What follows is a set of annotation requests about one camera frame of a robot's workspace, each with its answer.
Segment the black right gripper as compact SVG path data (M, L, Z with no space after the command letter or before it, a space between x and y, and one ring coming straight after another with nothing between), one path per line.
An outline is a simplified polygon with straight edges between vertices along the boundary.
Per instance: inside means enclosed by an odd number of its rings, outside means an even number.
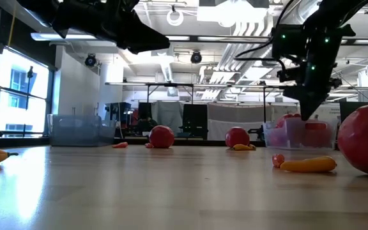
M302 121L307 121L327 99L330 75L344 36L355 36L351 26L315 27L281 24L277 27L277 58L296 66L277 72L281 82L295 81L302 86L287 86L283 95L299 101Z

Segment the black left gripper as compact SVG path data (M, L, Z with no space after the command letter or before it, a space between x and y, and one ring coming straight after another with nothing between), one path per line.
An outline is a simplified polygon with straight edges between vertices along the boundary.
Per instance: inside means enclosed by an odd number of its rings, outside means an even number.
M168 49L169 39L142 23L133 10L137 1L78 1L59 3L52 28L62 38L69 29L116 42L132 54Z

